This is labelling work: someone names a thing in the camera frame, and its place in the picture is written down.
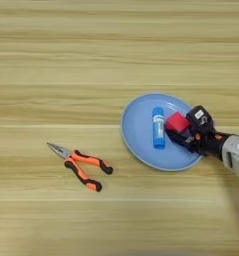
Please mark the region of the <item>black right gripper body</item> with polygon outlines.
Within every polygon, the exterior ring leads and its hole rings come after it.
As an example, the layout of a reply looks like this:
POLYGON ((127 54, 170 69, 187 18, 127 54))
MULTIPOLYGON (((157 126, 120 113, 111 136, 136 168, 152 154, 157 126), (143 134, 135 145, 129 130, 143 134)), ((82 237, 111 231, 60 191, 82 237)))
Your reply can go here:
POLYGON ((225 141, 229 138, 227 133, 221 133, 216 130, 211 130, 204 134, 191 129, 190 134, 193 137, 190 143, 191 149, 203 156, 222 157, 222 147, 225 141))

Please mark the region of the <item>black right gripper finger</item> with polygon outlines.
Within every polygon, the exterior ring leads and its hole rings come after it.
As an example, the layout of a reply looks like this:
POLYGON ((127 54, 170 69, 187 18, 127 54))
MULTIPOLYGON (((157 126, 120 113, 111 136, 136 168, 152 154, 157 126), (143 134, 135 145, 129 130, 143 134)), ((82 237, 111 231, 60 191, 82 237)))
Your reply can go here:
POLYGON ((166 133, 172 142, 186 148, 188 151, 195 150, 194 138, 192 136, 185 137, 173 130, 167 130, 166 133))

